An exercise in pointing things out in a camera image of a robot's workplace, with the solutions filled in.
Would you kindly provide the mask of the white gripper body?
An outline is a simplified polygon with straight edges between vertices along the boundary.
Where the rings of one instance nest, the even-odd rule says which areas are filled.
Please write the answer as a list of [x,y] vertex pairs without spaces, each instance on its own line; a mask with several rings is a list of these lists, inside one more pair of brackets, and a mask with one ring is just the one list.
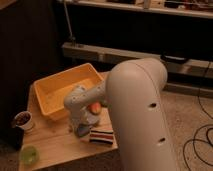
[[100,121],[98,116],[83,116],[69,118],[69,131],[75,135],[87,135],[90,129]]

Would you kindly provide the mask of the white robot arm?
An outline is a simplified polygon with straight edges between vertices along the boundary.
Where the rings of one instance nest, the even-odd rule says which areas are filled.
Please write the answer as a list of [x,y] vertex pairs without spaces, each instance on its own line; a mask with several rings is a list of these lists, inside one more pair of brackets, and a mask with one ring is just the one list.
[[107,101],[125,171],[180,171],[160,98],[166,82],[167,70],[159,60],[129,60],[98,85],[67,94],[64,106],[76,123],[88,105]]

